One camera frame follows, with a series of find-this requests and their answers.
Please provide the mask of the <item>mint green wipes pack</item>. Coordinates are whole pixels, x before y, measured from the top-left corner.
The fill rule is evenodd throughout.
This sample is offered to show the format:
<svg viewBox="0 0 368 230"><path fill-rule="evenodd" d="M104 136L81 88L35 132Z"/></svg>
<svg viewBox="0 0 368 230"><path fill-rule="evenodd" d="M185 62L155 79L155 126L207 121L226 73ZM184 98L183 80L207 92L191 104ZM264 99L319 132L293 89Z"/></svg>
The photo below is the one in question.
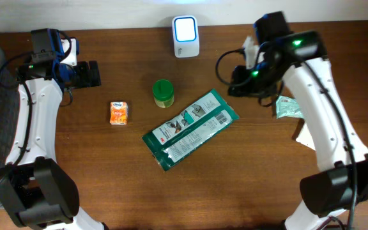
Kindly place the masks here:
<svg viewBox="0 0 368 230"><path fill-rule="evenodd" d="M303 119L303 114L299 104L294 98L279 96L276 101L276 117L277 119L283 117Z"/></svg>

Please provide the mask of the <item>green white sponge package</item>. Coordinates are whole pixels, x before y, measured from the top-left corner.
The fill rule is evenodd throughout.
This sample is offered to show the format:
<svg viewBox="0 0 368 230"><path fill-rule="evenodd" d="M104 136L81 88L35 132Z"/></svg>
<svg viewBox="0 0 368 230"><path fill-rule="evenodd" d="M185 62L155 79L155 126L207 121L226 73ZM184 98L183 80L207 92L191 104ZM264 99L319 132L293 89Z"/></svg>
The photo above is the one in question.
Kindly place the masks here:
<svg viewBox="0 0 368 230"><path fill-rule="evenodd" d="M176 117L142 136L142 140L158 165L168 171L239 118L212 89Z"/></svg>

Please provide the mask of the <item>white tube brown cap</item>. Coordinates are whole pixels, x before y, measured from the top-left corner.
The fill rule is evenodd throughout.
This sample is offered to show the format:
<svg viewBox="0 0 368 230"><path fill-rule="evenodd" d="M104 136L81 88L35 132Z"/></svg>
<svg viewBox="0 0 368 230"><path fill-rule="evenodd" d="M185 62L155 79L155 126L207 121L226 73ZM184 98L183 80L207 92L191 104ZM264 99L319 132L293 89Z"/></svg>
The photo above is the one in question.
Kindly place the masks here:
<svg viewBox="0 0 368 230"><path fill-rule="evenodd" d="M306 123L303 124L303 127L301 128L299 134L297 135L297 138L295 139L296 142L312 149L316 150L314 146L314 142L312 139L312 136L309 132L308 126Z"/></svg>

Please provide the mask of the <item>orange tissue pack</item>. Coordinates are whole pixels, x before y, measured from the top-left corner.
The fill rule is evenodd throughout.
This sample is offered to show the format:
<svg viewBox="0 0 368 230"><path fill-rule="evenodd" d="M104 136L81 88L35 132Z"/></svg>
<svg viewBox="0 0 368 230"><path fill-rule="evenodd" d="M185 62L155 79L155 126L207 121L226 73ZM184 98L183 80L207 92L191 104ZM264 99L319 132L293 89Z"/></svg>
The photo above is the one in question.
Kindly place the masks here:
<svg viewBox="0 0 368 230"><path fill-rule="evenodd" d="M110 124L126 125L128 123L128 104L126 102L110 103Z"/></svg>

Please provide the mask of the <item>green lid jar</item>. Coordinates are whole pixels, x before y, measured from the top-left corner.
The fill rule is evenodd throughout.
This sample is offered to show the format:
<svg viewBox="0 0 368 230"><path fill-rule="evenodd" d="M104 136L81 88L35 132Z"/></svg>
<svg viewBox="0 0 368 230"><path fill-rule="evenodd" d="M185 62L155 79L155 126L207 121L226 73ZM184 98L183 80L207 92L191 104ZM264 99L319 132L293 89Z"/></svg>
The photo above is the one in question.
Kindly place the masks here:
<svg viewBox="0 0 368 230"><path fill-rule="evenodd" d="M156 81L153 85L153 97L157 106L168 108L174 103L174 87L165 79Z"/></svg>

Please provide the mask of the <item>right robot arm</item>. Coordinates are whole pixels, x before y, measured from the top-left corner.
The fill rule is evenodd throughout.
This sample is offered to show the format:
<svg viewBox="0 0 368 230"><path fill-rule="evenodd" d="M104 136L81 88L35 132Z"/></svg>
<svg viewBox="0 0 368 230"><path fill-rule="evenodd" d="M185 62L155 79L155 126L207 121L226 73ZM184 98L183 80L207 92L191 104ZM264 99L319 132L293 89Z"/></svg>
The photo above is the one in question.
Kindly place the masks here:
<svg viewBox="0 0 368 230"><path fill-rule="evenodd" d="M344 109L332 77L328 53L315 31L294 33L280 11L254 23L239 53L245 58L228 83L236 97L264 99L288 88L312 137L319 172L300 182L302 201L282 229L324 229L341 213L353 227L355 208L368 200L368 148Z"/></svg>

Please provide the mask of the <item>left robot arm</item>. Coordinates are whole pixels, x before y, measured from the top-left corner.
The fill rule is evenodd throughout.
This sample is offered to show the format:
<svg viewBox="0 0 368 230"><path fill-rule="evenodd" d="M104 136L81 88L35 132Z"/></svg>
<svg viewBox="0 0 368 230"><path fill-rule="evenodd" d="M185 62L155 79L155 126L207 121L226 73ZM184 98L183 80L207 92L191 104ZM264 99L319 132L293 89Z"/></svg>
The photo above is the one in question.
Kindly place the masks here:
<svg viewBox="0 0 368 230"><path fill-rule="evenodd" d="M101 84L96 61L78 61L79 42L58 29L31 32L33 49L17 68L15 137L0 168L0 202L17 227L105 229L80 206L75 182L56 160L58 110L64 93Z"/></svg>

